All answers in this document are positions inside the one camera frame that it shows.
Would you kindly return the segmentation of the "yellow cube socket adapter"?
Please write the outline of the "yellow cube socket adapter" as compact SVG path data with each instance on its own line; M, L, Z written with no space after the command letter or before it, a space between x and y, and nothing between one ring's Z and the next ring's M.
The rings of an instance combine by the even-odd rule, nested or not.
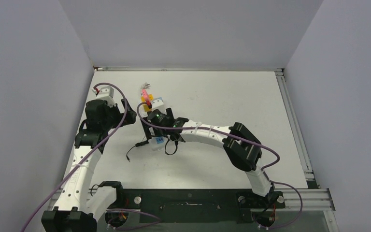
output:
M145 102L143 109L145 112L150 112L152 109L152 100L154 99L152 94L148 94L147 97L145 94L141 96L142 102Z

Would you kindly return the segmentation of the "pink extension socket plug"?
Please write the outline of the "pink extension socket plug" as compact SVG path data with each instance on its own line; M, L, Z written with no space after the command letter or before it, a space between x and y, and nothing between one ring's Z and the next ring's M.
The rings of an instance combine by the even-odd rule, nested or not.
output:
M144 100L145 102L146 102L146 101L150 101L149 94L147 93L146 89L142 89L142 90L141 90L141 94L142 94L143 100Z

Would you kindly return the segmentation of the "white power strip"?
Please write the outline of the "white power strip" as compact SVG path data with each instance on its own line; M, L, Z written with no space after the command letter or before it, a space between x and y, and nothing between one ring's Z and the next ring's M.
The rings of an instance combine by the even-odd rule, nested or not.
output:
M141 113L142 118L144 120L147 120L147 116L151 113L151 111L150 112L145 112L144 109L143 109L143 106L141 106L140 113ZM146 138L147 138L149 144L151 145L151 149L153 151L163 150L167 139L162 137L162 136L158 137L157 129L149 127L144 123L142 123L142 125L143 125L143 129L144 129Z

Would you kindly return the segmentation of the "black charger with cable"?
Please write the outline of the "black charger with cable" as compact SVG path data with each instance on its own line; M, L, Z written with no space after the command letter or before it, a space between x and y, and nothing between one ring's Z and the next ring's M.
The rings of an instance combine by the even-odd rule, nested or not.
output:
M145 140L145 141L138 142L138 143L136 143L134 146L132 146L132 147L131 147L127 152L126 152L126 159L127 159L127 161L130 162L130 158L129 158L128 154L129 154L129 152L130 152L132 149L134 149L134 148L136 148L136 147L144 146L144 145L147 145L147 144L149 144L149 142L148 142L148 140Z

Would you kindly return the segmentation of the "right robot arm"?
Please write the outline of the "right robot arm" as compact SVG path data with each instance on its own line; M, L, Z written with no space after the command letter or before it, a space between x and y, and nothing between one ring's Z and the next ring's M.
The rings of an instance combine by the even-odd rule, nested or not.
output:
M244 124L213 126L185 117L174 118L158 109L141 118L141 122L176 145L196 142L223 149L231 164L245 172L258 206L283 202L282 193L275 191L275 183L265 172L280 161L280 156L263 145Z

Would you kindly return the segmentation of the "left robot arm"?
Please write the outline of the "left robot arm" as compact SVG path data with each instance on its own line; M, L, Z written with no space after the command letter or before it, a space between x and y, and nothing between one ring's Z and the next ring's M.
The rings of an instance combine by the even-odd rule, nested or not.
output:
M126 99L121 100L124 112L117 104L106 100L86 103L86 118L74 141L71 170L61 182L63 188L53 209L44 211L41 222L47 232L95 232L98 220L108 205L118 208L125 195L114 187L106 187L88 200L88 189L107 140L122 126L135 123L137 114Z

